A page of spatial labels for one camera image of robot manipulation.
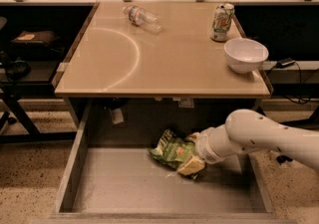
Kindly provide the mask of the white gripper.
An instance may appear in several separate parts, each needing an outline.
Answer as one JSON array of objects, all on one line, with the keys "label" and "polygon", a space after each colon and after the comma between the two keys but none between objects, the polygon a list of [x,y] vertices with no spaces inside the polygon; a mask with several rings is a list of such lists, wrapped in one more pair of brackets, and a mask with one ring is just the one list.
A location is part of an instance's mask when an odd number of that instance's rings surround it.
[{"label": "white gripper", "polygon": [[209,144],[209,139],[214,131],[214,127],[209,127],[208,129],[203,130],[201,133],[193,132],[184,138],[185,141],[195,142],[195,152],[199,157],[194,155],[185,163],[183,163],[177,169],[179,174],[184,176],[192,175],[203,170],[205,168],[205,162],[207,164],[217,164],[224,160],[223,157],[217,155],[212,150]]}]

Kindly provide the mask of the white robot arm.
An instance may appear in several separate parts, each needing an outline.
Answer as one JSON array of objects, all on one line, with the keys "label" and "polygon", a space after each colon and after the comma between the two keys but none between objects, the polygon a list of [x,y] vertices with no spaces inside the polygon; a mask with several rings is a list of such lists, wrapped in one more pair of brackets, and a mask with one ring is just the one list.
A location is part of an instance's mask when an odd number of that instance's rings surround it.
[{"label": "white robot arm", "polygon": [[237,110],[226,118],[225,124],[197,135],[194,156],[188,157],[177,172],[189,176],[203,170],[206,164],[260,149],[280,152],[319,169],[318,131],[286,126],[255,111]]}]

